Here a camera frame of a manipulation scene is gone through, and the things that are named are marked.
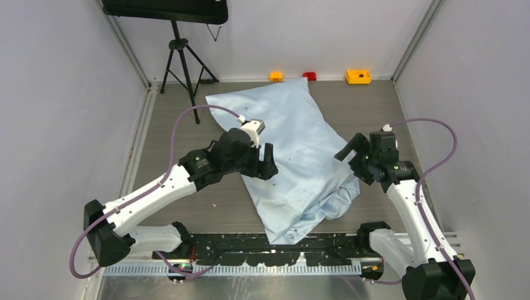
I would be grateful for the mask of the light blue pillowcase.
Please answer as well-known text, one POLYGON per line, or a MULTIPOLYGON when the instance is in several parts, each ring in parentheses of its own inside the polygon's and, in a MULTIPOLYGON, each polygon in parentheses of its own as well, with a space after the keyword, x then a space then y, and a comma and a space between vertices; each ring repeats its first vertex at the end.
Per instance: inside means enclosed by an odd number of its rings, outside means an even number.
POLYGON ((359 181, 335 155, 346 141, 324 120, 304 78, 206 97, 223 128, 234 113, 260 119, 260 143, 273 145, 278 173, 244 184, 273 245, 293 245, 321 221, 344 216, 359 196, 359 181))

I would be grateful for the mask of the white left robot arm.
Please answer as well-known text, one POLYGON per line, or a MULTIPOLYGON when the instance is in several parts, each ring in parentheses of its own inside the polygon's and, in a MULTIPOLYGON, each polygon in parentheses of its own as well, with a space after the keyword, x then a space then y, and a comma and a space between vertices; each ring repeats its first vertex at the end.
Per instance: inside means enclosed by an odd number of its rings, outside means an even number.
POLYGON ((168 172, 131 194, 106 204, 96 199, 88 202, 84 207, 83 228, 98 264, 112 266, 129 254, 149 251, 186 258, 192 243, 181 223, 159 227, 140 223, 174 201, 232 173, 264 181, 271 179, 278 173, 273 145, 258 146, 246 131, 232 128, 208 147, 189 151, 168 172))

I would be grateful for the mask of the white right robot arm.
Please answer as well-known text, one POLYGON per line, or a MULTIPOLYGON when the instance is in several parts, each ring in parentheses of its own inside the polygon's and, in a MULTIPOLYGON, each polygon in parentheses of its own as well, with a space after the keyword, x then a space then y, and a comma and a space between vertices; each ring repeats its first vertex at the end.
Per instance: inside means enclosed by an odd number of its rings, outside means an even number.
POLYGON ((470 260, 459 257, 436 223, 414 164, 399 158, 394 133, 357 133, 334 157, 343 161, 351 153, 353 174, 368 185, 381 185, 411 243, 405 245, 385 222, 369 222, 357 231, 357 250, 368 257, 382 256, 400 276, 406 299, 470 298, 476 270, 470 260))

